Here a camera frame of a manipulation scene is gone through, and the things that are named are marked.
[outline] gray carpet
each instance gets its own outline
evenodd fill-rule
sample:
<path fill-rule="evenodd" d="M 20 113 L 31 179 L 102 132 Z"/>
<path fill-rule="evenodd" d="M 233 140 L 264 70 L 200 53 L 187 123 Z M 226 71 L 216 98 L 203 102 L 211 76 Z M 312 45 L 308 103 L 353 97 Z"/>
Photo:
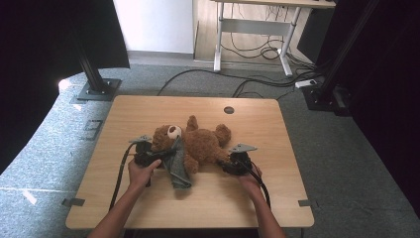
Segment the gray carpet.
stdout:
<path fill-rule="evenodd" d="M 171 77 L 187 69 L 191 67 L 132 64 L 131 69 L 100 71 L 103 77 L 122 79 L 118 94 L 157 95 Z M 287 81 L 275 71 L 225 69 L 222 73 Z M 37 133 L 0 177 L 1 237 L 88 233 L 65 227 L 69 208 L 61 202 L 75 197 L 97 140 L 91 129 L 98 125 L 96 121 L 106 119 L 112 102 L 71 104 L 86 78 L 78 74 L 68 81 L 71 85 L 60 91 Z M 242 81 L 189 72 L 172 81 L 161 95 L 231 97 Z M 279 105 L 315 217 L 315 225 L 305 230 L 304 237 L 418 237 L 419 218 L 351 117 L 309 111 L 303 94 L 290 87 L 250 83 L 245 91 L 268 98 L 291 91 L 279 99 Z M 300 236 L 298 229 L 286 232 L 289 237 Z"/>

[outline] brown teddy bear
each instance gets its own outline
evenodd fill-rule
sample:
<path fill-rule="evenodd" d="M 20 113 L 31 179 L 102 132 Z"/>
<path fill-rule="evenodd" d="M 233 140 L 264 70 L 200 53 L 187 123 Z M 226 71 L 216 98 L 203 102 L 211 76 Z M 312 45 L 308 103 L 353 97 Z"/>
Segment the brown teddy bear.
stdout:
<path fill-rule="evenodd" d="M 178 126 L 164 125 L 156 128 L 152 141 L 152 151 L 168 150 L 177 137 L 184 146 L 183 164 L 189 174 L 198 172 L 200 163 L 229 162 L 229 154 L 222 150 L 231 140 L 231 130 L 224 124 L 216 127 L 216 131 L 198 129 L 197 119 L 190 116 L 186 129 Z"/>

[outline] human hand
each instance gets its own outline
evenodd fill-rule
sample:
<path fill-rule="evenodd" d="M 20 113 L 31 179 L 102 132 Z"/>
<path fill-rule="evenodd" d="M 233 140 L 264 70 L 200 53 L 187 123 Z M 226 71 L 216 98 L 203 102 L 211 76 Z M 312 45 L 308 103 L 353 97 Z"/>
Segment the human hand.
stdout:
<path fill-rule="evenodd" d="M 260 178 L 263 175 L 263 172 L 259 167 L 253 164 L 253 172 L 258 175 Z M 249 196 L 255 194 L 255 192 L 261 193 L 259 182 L 250 174 L 237 177 L 242 188 L 248 193 Z"/>
<path fill-rule="evenodd" d="M 143 189 L 148 183 L 151 176 L 161 163 L 161 160 L 156 160 L 148 167 L 141 167 L 137 165 L 134 160 L 129 162 L 130 186 L 132 189 Z"/>

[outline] wooden table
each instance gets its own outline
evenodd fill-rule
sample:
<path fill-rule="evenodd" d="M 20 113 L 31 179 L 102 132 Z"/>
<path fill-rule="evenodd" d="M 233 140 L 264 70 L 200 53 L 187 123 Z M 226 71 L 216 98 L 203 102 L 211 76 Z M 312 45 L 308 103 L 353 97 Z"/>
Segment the wooden table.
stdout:
<path fill-rule="evenodd" d="M 227 114 L 231 106 L 235 112 Z M 66 225 L 93 228 L 108 212 L 128 141 L 152 135 L 163 124 L 186 127 L 195 115 L 200 128 L 224 123 L 232 130 L 228 150 L 239 143 L 258 147 L 249 155 L 263 172 L 277 221 L 283 227 L 310 227 L 311 208 L 299 206 L 306 192 L 277 101 L 273 99 L 118 96 L 106 119 Z M 128 186 L 125 169 L 118 197 Z M 174 190 L 165 170 L 156 170 L 152 186 L 135 205 L 126 228 L 257 227 L 254 207 L 238 181 L 214 165 L 200 167 L 189 190 Z"/>
<path fill-rule="evenodd" d="M 326 0 L 212 0 L 220 3 L 218 30 L 217 30 L 217 45 L 214 55 L 214 70 L 221 69 L 221 42 L 222 32 L 229 33 L 243 33 L 243 34 L 257 34 L 270 36 L 285 36 L 284 43 L 281 49 L 278 49 L 278 55 L 286 76 L 292 76 L 290 65 L 286 58 L 287 49 L 290 45 L 291 37 L 296 28 L 297 19 L 299 18 L 301 8 L 335 8 L 336 4 L 333 1 Z M 225 3 L 239 3 L 239 4 L 255 4 L 255 5 L 273 5 L 296 7 L 293 19 L 290 23 L 285 22 L 270 22 L 270 21 L 251 21 L 244 19 L 227 19 L 223 17 Z"/>

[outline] white wall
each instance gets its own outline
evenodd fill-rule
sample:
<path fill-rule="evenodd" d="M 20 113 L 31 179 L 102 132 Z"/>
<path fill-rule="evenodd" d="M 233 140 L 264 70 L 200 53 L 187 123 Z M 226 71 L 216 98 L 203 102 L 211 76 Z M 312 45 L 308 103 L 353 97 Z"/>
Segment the white wall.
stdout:
<path fill-rule="evenodd" d="M 114 0 L 127 51 L 193 54 L 192 0 Z"/>

